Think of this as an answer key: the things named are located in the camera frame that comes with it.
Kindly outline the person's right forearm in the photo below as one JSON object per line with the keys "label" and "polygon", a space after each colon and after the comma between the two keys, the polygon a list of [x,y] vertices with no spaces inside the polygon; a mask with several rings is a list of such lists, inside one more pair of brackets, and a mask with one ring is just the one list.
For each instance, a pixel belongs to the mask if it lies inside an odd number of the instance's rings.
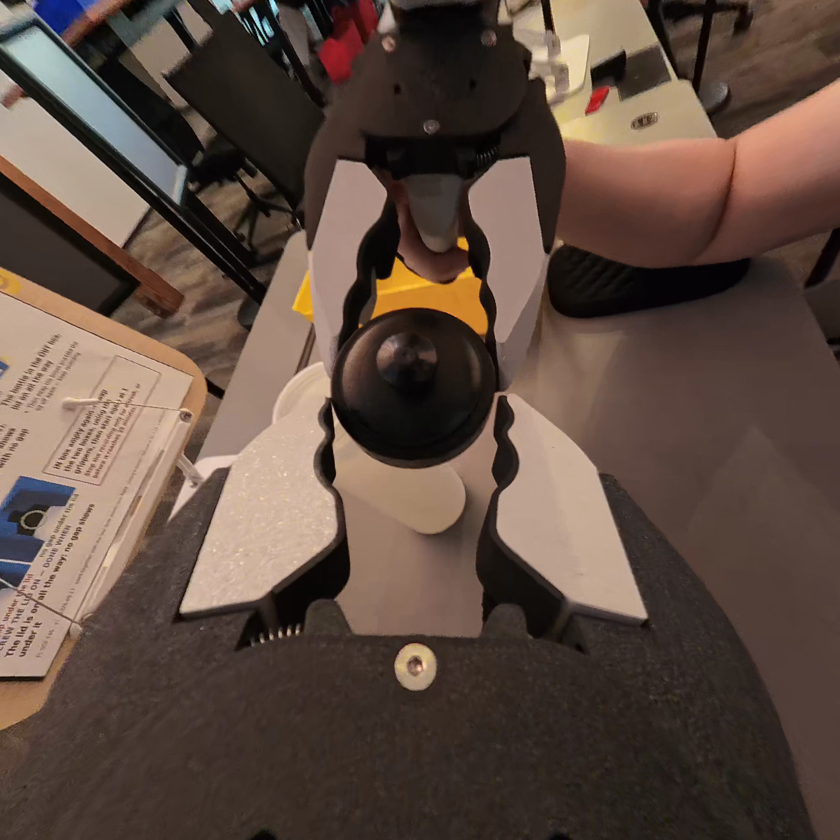
{"label": "person's right forearm", "polygon": [[643,268],[761,256],[839,225],[839,82],[730,139],[568,140],[555,238]]}

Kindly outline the black flat mat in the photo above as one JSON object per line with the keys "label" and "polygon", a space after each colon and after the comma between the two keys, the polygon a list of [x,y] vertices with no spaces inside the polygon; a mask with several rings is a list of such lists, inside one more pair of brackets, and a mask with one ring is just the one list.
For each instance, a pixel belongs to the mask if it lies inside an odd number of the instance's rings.
{"label": "black flat mat", "polygon": [[594,64],[590,75],[593,89],[614,88],[620,101],[671,81],[670,64],[659,44],[632,53],[622,49]]}

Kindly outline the white plastic bottle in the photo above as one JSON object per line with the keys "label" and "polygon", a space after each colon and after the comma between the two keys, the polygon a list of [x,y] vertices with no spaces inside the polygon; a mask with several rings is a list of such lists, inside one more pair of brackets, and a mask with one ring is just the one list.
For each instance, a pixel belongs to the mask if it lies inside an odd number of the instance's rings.
{"label": "white plastic bottle", "polygon": [[358,446],[342,427],[332,442],[342,499],[361,501],[420,534],[439,534],[460,519],[466,487],[449,465],[403,468],[382,463]]}

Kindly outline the white board panel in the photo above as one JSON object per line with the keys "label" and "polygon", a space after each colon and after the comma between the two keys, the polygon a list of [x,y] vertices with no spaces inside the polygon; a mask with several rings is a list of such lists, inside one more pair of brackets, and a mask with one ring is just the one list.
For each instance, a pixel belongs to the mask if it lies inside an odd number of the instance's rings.
{"label": "white board panel", "polygon": [[2,72],[157,211],[179,214],[187,167],[36,14],[2,25]]}

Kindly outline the black framed panel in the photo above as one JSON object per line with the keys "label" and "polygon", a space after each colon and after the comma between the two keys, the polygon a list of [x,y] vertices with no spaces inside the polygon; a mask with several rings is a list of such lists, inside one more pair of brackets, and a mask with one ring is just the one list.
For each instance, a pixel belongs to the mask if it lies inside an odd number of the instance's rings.
{"label": "black framed panel", "polygon": [[140,287],[126,269],[5,175],[1,267],[107,317]]}

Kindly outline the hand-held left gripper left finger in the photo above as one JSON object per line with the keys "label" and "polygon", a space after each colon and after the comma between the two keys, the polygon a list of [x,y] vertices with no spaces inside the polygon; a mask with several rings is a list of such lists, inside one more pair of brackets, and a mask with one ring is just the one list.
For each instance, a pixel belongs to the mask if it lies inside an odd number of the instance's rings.
{"label": "hand-held left gripper left finger", "polygon": [[329,399],[285,415],[230,466],[179,616],[246,613],[258,637],[302,630],[309,606],[350,578],[343,501],[333,482]]}

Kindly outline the black metal frame leg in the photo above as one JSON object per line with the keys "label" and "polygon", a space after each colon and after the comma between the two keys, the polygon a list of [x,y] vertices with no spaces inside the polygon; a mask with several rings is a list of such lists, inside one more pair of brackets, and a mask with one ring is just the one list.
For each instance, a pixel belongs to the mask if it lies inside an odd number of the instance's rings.
{"label": "black metal frame leg", "polygon": [[188,187],[188,164],[40,24],[2,32],[2,72],[258,307],[266,297],[235,238]]}

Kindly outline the grey side table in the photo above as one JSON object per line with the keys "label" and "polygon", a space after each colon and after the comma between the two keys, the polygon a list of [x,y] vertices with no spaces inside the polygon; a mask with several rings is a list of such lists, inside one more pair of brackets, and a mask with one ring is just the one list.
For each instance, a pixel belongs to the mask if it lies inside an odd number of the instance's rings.
{"label": "grey side table", "polygon": [[588,72],[582,90],[552,107],[564,140],[597,144],[651,144],[676,139],[709,139],[715,131],[687,80],[677,78],[634,98],[620,101],[612,88],[601,110],[585,116],[592,94],[594,64],[624,49],[633,53],[659,44],[642,4],[636,1],[552,1],[559,39],[590,37]]}

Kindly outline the black office chair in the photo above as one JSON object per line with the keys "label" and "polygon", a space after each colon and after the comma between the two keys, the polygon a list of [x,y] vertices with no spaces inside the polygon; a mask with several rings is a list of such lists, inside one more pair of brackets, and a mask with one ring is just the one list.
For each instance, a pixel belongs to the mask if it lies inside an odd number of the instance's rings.
{"label": "black office chair", "polygon": [[227,13],[164,75],[168,84],[301,215],[305,168],[323,123],[303,86]]}

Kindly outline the yellow plastic bin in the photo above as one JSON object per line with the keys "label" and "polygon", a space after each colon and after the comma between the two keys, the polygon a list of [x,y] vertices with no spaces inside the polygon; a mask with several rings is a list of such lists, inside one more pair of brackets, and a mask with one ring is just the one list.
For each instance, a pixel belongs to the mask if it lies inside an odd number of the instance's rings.
{"label": "yellow plastic bin", "polygon": [[396,259],[391,275],[376,281],[375,295],[365,305],[358,327],[363,327],[371,318],[394,310],[429,308],[456,317],[484,339],[488,318],[480,303],[480,286],[480,279],[469,267],[451,282],[436,284],[420,277]]}

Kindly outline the black pole stand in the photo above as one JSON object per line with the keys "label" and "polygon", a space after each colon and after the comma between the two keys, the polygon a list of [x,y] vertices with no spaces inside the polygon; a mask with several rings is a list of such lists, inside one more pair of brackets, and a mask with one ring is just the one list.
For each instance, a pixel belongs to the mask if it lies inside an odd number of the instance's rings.
{"label": "black pole stand", "polygon": [[702,4],[700,32],[690,79],[696,97],[708,116],[723,110],[727,106],[731,96],[727,83],[706,82],[703,80],[713,18],[717,10],[718,2],[716,1],[705,1]]}

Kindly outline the wooden easel post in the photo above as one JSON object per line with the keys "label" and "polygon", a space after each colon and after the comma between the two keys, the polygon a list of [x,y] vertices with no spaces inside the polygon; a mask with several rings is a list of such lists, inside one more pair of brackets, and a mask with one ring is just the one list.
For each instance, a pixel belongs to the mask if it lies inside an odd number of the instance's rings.
{"label": "wooden easel post", "polygon": [[120,267],[126,269],[140,283],[139,289],[135,292],[140,295],[140,302],[147,309],[162,317],[171,316],[178,311],[183,302],[183,294],[161,276],[140,263],[124,248],[112,242],[109,237],[90,225],[5,158],[2,158],[1,173],[9,177],[17,186],[21,186],[27,194],[66,222],[87,241],[111,257]]}

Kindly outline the black bottle lid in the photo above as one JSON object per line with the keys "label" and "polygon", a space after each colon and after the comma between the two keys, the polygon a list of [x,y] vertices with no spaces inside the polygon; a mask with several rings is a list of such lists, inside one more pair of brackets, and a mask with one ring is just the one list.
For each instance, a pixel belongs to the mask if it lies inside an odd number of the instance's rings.
{"label": "black bottle lid", "polygon": [[438,466],[477,440],[497,378],[485,341],[465,322],[436,309],[394,310],[343,345],[332,369],[332,409],[374,459]]}

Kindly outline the small white device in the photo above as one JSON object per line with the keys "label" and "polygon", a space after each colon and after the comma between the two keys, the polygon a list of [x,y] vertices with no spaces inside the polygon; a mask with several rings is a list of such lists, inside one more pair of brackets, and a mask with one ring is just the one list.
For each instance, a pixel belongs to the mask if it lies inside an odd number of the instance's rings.
{"label": "small white device", "polygon": [[542,81],[549,104],[561,103],[582,90],[588,72],[588,35],[558,39],[545,32],[528,46],[528,51],[528,78]]}

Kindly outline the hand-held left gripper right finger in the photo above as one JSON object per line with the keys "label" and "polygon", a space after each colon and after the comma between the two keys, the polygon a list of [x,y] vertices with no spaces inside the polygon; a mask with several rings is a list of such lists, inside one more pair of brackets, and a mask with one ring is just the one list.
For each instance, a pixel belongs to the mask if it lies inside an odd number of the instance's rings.
{"label": "hand-held left gripper right finger", "polygon": [[521,609],[531,637],[577,616],[640,627],[648,612],[606,497],[583,450],[518,395],[499,395],[491,493],[476,573],[491,611]]}

